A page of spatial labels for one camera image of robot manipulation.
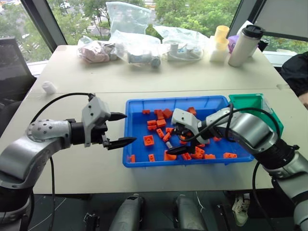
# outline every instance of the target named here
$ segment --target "office chair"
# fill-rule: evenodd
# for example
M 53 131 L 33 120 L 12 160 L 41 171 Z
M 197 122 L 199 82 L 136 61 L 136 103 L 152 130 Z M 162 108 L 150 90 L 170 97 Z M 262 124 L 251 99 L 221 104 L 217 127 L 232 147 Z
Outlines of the office chair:
M 35 80 L 16 39 L 0 38 L 0 137 Z

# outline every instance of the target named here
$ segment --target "blue plastic tray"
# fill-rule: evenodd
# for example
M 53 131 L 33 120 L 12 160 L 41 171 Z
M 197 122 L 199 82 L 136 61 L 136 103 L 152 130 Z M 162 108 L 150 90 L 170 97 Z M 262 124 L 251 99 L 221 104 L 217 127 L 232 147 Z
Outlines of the blue plastic tray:
M 125 136 L 136 137 L 137 139 L 123 149 L 123 164 L 126 167 L 149 167 L 149 166 L 166 166 L 166 165 L 189 165 L 189 164 L 212 164 L 212 163 L 236 163 L 248 162 L 254 158 L 246 150 L 237 143 L 231 143 L 222 139 L 215 142 L 210 139 L 210 144 L 206 145 L 206 154 L 214 154 L 216 159 L 210 160 L 189 160 L 185 161 L 181 156 L 178 156 L 175 161 L 164 161 L 164 151 L 167 150 L 166 144 L 158 137 L 156 130 L 149 131 L 147 128 L 148 120 L 157 120 L 154 114 L 154 109 L 170 109 L 180 108 L 187 110 L 189 107 L 194 107 L 197 112 L 197 118 L 204 120 L 206 116 L 228 106 L 228 100 L 224 96 L 202 96 L 202 97 L 182 97 L 182 98 L 161 98 L 161 99 L 137 99 L 128 100 L 126 102 L 125 121 Z M 143 115 L 142 110 L 150 109 L 149 115 Z M 166 127 L 171 126 L 171 118 L 166 119 Z M 153 135 L 154 145 L 144 146 L 143 137 Z M 170 140 L 171 144 L 176 147 L 180 146 L 179 139 L 173 135 Z M 225 152 L 236 153 L 238 158 L 224 159 Z M 130 156 L 134 154 L 136 157 L 135 163 L 130 163 Z M 149 162 L 149 154 L 154 154 L 155 162 Z

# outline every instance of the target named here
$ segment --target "floor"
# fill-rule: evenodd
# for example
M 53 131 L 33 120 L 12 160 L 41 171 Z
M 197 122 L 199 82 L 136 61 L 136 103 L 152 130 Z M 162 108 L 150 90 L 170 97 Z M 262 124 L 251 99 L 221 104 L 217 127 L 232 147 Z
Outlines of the floor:
M 140 193 L 145 198 L 146 206 L 142 229 L 173 228 L 172 207 L 173 200 L 179 194 L 185 194 L 198 204 L 195 192 L 145 192 Z M 117 209 L 132 193 L 94 194 L 90 200 L 80 200 L 56 197 L 56 215 L 54 231 L 84 231 L 83 218 L 87 212 L 96 213 L 101 217 L 100 231 L 107 231 Z M 218 229 L 220 219 L 217 205 L 224 205 L 230 231 L 270 231 L 264 219 L 249 219 L 243 227 L 234 223 L 231 205 L 223 192 L 198 192 L 201 204 L 205 207 L 202 215 L 209 231 L 225 231 Z M 51 221 L 51 196 L 35 195 L 34 215 L 28 231 L 47 231 Z M 293 229 L 293 218 L 277 218 L 274 224 L 280 231 Z

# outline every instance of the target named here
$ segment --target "plastic bag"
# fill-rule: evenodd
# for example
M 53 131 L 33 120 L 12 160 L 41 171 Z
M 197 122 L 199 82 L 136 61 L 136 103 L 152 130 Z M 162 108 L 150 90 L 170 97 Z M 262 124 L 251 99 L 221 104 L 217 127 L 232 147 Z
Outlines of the plastic bag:
M 106 2 L 111 28 L 121 32 L 145 34 L 150 22 L 151 10 L 125 2 Z
M 165 55 L 168 61 L 195 61 L 204 55 L 209 38 L 197 31 L 179 27 L 154 26 L 167 44 Z
M 117 56 L 111 53 L 115 44 L 109 41 L 92 40 L 84 36 L 79 39 L 77 47 L 77 55 L 89 63 L 103 63 L 117 59 Z
M 136 66 L 160 65 L 158 46 L 160 40 L 150 35 L 125 33 L 116 30 L 110 41 L 115 43 L 113 54 L 129 64 Z

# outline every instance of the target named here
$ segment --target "purple object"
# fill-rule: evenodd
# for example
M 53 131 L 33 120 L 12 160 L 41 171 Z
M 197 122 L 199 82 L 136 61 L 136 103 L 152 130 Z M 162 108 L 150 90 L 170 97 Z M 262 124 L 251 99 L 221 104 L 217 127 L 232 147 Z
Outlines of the purple object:
M 237 40 L 239 39 L 239 36 L 238 35 L 233 35 L 233 36 L 230 36 L 228 38 L 229 40 L 229 44 L 228 44 L 228 47 L 229 47 L 229 53 L 232 53 L 234 47 L 235 47 L 235 44 L 237 42 Z

